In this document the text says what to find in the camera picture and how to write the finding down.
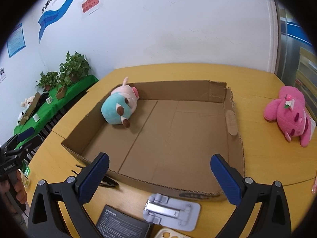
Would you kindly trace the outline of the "person left hand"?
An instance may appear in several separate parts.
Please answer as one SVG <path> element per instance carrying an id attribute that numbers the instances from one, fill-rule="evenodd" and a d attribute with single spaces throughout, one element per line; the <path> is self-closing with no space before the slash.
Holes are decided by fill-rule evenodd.
<path id="1" fill-rule="evenodd" d="M 18 205 L 21 204 L 23 205 L 23 208 L 25 208 L 27 194 L 21 179 L 20 171 L 16 170 L 15 175 L 15 181 L 13 182 L 10 178 L 1 179 L 1 199 L 10 213 L 21 215 L 23 209 Z"/>

